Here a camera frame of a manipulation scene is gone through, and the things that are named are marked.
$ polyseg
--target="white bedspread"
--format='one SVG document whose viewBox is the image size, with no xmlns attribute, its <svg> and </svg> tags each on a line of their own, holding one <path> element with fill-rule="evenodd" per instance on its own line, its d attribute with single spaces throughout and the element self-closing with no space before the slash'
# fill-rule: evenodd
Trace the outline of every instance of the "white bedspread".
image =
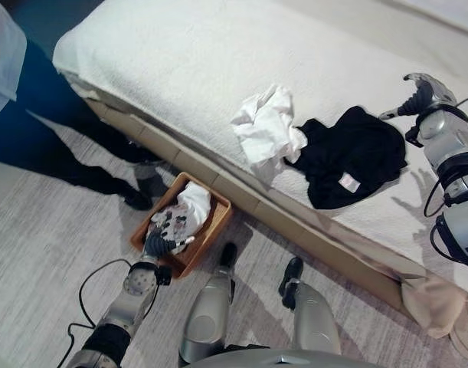
<svg viewBox="0 0 468 368">
<path fill-rule="evenodd" d="M 415 91 L 401 79 L 413 71 L 468 97 L 468 35 L 372 0 L 106 0 L 59 40 L 54 63 L 246 171 L 229 122 L 272 83 L 293 92 L 296 125 L 396 107 Z M 391 123 L 405 133 L 414 118 Z M 385 190 L 325 214 L 468 291 L 468 268 L 429 243 L 422 208 L 435 176 L 421 149 L 408 145 L 407 161 Z M 307 186 L 288 168 L 273 181 L 310 207 Z"/>
</svg>

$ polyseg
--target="white garment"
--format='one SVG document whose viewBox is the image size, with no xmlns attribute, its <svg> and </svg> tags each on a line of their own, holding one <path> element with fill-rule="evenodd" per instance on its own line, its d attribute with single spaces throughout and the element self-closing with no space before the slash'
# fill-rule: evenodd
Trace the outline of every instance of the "white garment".
<svg viewBox="0 0 468 368">
<path fill-rule="evenodd" d="M 161 237 L 180 244 L 172 250 L 173 254 L 183 251 L 187 239 L 194 236 L 203 226 L 210 214 L 210 192 L 189 182 L 185 190 L 177 196 L 178 204 L 170 205 L 154 214 L 150 219 L 147 236 L 160 228 Z"/>
<path fill-rule="evenodd" d="M 0 111 L 16 100 L 25 53 L 25 34 L 0 5 Z"/>
<path fill-rule="evenodd" d="M 283 157 L 294 163 L 307 145 L 292 123 L 292 95 L 277 85 L 246 99 L 231 121 L 251 169 L 264 182 L 271 183 L 283 170 Z"/>
</svg>

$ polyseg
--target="white towel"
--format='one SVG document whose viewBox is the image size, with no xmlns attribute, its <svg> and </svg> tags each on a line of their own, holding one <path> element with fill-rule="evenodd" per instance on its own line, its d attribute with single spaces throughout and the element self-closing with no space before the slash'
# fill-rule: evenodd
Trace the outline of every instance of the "white towel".
<svg viewBox="0 0 468 368">
<path fill-rule="evenodd" d="M 247 98 L 231 124 L 251 169 L 267 183 L 283 171 L 283 157 L 294 163 L 307 145 L 305 135 L 292 125 L 291 93 L 275 84 Z"/>
</svg>

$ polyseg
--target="person's leg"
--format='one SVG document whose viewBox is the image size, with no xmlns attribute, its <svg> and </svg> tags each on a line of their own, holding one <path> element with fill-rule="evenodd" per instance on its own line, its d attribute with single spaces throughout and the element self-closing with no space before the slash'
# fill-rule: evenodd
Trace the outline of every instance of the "person's leg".
<svg viewBox="0 0 468 368">
<path fill-rule="evenodd" d="M 0 163 L 62 179 L 103 194 L 118 194 L 127 202 L 141 196 L 125 180 L 111 176 L 101 167 L 85 166 L 77 161 L 52 129 L 12 101 L 0 112 Z M 146 207 L 150 207 L 150 201 L 145 199 L 145 202 Z"/>
<path fill-rule="evenodd" d="M 102 122 L 30 40 L 17 95 L 18 104 L 25 109 L 75 129 L 120 159 L 131 163 L 158 160 L 150 151 L 131 143 L 121 132 Z"/>
</svg>

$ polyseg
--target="crumpled white fabric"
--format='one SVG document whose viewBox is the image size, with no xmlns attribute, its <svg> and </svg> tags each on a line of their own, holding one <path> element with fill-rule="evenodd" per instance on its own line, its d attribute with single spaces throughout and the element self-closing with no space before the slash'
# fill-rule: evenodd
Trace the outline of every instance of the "crumpled white fabric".
<svg viewBox="0 0 468 368">
<path fill-rule="evenodd" d="M 294 163 L 307 145 L 305 135 L 292 124 L 292 95 L 275 84 L 247 98 L 231 121 L 251 169 L 264 182 L 271 183 L 283 170 L 283 157 Z"/>
<path fill-rule="evenodd" d="M 173 240 L 178 247 L 173 254 L 183 251 L 189 237 L 203 226 L 210 214 L 210 192 L 194 182 L 189 182 L 185 190 L 177 195 L 178 204 L 165 207 L 150 219 L 149 236 L 156 228 L 161 229 L 161 236 L 165 240 Z"/>
</svg>

